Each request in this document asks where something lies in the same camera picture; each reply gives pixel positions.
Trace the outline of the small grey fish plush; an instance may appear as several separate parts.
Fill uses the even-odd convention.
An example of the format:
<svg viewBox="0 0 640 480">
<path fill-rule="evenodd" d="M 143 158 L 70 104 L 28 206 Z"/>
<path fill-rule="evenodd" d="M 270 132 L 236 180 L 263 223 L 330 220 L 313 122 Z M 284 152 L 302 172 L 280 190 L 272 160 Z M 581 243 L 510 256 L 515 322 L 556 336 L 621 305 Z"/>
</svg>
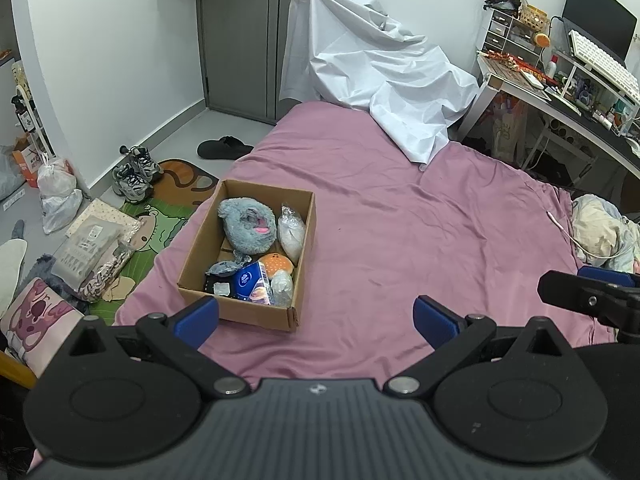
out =
<svg viewBox="0 0 640 480">
<path fill-rule="evenodd" d="M 251 262 L 251 256 L 235 255 L 231 260 L 221 260 L 214 263 L 205 271 L 205 274 L 207 276 L 218 276 L 218 278 L 228 278 L 228 276 L 232 276 Z"/>
</svg>

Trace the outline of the blue tissue pack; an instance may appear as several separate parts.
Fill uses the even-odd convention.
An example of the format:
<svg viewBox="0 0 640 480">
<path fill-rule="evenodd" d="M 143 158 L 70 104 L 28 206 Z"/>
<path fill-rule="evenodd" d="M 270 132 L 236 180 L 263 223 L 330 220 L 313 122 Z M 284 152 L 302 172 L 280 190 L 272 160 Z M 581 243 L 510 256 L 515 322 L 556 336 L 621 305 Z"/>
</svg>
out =
<svg viewBox="0 0 640 480">
<path fill-rule="evenodd" d="M 273 305 L 268 274 L 265 266 L 259 261 L 243 266 L 233 275 L 231 285 L 234 299 L 264 306 Z"/>
</svg>

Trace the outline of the grey fluffy plush toy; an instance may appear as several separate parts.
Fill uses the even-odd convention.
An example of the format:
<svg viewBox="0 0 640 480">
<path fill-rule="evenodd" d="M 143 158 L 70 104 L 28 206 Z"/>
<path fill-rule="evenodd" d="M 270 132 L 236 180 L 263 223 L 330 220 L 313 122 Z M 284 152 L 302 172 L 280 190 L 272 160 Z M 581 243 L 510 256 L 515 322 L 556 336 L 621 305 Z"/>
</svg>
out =
<svg viewBox="0 0 640 480">
<path fill-rule="evenodd" d="M 229 244 L 240 255 L 261 256 L 277 239 L 276 217 L 254 198 L 227 198 L 219 204 L 217 214 Z"/>
</svg>

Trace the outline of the clear bag white beads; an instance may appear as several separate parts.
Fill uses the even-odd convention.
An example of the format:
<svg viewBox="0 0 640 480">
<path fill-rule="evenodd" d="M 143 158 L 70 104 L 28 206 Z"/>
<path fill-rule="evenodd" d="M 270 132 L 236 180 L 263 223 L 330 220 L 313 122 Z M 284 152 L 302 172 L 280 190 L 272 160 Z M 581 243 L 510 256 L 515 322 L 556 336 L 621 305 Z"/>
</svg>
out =
<svg viewBox="0 0 640 480">
<path fill-rule="evenodd" d="M 287 204 L 283 204 L 278 218 L 278 239 L 285 255 L 294 264 L 298 263 L 302 254 L 305 235 L 306 224 L 300 214 Z"/>
</svg>

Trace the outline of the cream pillow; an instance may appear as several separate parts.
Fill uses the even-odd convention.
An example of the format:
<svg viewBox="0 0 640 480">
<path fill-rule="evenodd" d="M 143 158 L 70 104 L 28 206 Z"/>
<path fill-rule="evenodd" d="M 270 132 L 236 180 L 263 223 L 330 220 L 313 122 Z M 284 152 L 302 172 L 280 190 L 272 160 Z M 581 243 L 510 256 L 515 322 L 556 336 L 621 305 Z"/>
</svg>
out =
<svg viewBox="0 0 640 480">
<path fill-rule="evenodd" d="M 586 194 L 572 203 L 572 237 L 579 260 L 590 266 L 639 274 L 639 225 L 603 198 Z"/>
</svg>

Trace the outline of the pink cartoon cushion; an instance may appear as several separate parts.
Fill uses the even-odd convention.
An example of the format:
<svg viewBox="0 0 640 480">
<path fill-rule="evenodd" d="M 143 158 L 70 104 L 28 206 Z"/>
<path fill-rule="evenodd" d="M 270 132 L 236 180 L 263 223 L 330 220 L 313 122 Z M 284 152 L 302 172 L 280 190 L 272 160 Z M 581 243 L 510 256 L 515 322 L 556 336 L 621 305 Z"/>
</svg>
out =
<svg viewBox="0 0 640 480">
<path fill-rule="evenodd" d="M 84 315 L 41 278 L 18 294 L 1 319 L 9 352 L 40 377 Z"/>
</svg>

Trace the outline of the green cartoon floor mat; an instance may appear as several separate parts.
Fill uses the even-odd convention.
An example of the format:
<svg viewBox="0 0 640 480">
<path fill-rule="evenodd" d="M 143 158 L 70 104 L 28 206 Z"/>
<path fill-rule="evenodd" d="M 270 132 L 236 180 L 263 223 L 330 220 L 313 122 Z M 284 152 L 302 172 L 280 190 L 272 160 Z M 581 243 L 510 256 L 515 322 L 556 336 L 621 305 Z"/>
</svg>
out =
<svg viewBox="0 0 640 480">
<path fill-rule="evenodd" d="M 213 195 L 218 183 L 217 177 L 186 160 L 166 159 L 160 162 L 160 168 L 163 174 L 154 183 L 150 198 L 120 207 L 142 226 L 130 242 L 136 252 L 89 309 L 107 325 L 114 323 L 119 307 L 150 272 L 156 255 L 169 246 L 196 208 Z"/>
</svg>

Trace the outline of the grey sneakers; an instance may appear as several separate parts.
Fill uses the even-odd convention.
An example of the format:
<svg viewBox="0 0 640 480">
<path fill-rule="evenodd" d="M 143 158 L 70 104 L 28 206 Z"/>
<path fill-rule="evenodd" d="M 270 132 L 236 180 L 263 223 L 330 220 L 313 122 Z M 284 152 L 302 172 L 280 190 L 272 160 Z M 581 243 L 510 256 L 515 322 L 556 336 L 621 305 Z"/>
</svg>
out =
<svg viewBox="0 0 640 480">
<path fill-rule="evenodd" d="M 152 195 L 153 186 L 163 177 L 164 170 L 144 146 L 122 145 L 119 153 L 122 160 L 112 170 L 113 191 L 127 203 L 142 203 Z"/>
</svg>

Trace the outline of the white plastic bag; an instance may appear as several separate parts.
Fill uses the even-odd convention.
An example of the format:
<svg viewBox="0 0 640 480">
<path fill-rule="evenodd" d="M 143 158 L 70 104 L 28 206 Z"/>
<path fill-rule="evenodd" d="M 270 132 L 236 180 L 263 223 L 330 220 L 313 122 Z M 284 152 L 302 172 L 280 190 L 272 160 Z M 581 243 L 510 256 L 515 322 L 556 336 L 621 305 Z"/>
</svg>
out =
<svg viewBox="0 0 640 480">
<path fill-rule="evenodd" d="M 84 200 L 68 162 L 62 158 L 46 158 L 37 172 L 37 186 L 43 233 L 50 235 L 66 228 L 77 216 Z"/>
</svg>

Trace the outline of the black slipper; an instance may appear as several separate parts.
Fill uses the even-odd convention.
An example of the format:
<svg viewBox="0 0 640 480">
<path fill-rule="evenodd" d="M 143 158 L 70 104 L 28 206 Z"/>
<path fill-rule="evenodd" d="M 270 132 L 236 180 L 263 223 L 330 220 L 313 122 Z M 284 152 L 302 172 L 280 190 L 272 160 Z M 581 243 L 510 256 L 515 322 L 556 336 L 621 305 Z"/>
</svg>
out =
<svg viewBox="0 0 640 480">
<path fill-rule="evenodd" d="M 237 160 L 253 151 L 251 145 L 244 144 L 234 136 L 223 136 L 217 140 L 202 142 L 198 149 L 198 156 L 207 160 Z"/>
</svg>

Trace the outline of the printed paper shopping bag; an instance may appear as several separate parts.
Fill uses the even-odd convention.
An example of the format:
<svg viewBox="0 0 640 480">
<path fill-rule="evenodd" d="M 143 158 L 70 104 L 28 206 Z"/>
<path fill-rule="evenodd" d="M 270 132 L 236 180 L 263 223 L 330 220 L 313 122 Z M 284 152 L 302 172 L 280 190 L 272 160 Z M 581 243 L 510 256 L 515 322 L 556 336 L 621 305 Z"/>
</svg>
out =
<svg viewBox="0 0 640 480">
<path fill-rule="evenodd" d="M 491 155 L 516 164 L 524 151 L 527 105 L 515 96 L 498 93 L 491 101 L 492 144 Z"/>
</svg>

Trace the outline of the white desk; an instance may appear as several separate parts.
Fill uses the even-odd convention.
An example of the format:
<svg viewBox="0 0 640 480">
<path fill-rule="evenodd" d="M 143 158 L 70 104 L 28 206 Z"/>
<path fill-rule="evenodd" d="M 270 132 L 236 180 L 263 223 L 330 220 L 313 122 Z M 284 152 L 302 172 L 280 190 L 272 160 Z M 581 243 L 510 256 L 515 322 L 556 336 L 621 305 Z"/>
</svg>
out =
<svg viewBox="0 0 640 480">
<path fill-rule="evenodd" d="M 469 134 L 480 120 L 480 116 L 488 109 L 494 97 L 499 92 L 503 92 L 562 122 L 567 128 L 575 131 L 599 150 L 605 152 L 636 178 L 640 177 L 639 157 L 631 151 L 631 147 L 624 138 L 606 130 L 598 122 L 592 122 L 579 116 L 558 99 L 543 98 L 540 92 L 529 91 L 521 84 L 517 84 L 511 76 L 503 76 L 503 72 L 497 72 L 482 52 L 477 53 L 476 62 L 480 69 L 480 82 L 478 83 L 480 90 L 459 122 L 456 132 L 458 141 L 462 141 Z"/>
</svg>

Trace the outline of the white keyboard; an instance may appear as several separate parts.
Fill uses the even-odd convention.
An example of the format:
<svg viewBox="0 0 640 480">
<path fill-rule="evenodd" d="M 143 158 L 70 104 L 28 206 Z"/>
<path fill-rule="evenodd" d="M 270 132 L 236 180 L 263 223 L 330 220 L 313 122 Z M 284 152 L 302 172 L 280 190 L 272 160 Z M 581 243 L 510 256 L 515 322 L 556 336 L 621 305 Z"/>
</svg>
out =
<svg viewBox="0 0 640 480">
<path fill-rule="evenodd" d="M 568 40 L 570 40 L 574 58 L 593 68 L 607 81 L 622 90 L 626 96 L 636 102 L 639 101 L 638 79 L 622 64 L 577 30 L 571 30 L 568 33 Z"/>
</svg>

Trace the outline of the black computer monitor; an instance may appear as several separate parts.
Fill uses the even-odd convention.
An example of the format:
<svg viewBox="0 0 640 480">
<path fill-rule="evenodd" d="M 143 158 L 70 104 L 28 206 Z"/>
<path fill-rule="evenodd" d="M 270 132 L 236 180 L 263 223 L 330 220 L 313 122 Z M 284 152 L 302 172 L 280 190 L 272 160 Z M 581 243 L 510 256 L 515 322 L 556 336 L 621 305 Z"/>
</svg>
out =
<svg viewBox="0 0 640 480">
<path fill-rule="evenodd" d="M 561 18 L 568 32 L 577 30 L 625 64 L 638 20 L 617 0 L 565 0 Z"/>
</svg>

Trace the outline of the grey door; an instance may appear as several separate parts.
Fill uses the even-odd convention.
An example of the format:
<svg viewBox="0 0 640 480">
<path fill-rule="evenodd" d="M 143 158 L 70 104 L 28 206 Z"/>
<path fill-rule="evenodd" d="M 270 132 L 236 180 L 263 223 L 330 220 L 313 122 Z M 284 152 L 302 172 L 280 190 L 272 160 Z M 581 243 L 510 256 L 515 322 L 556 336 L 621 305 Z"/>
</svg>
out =
<svg viewBox="0 0 640 480">
<path fill-rule="evenodd" d="M 196 0 L 206 105 L 274 124 L 294 105 L 280 100 L 291 0 Z"/>
</svg>

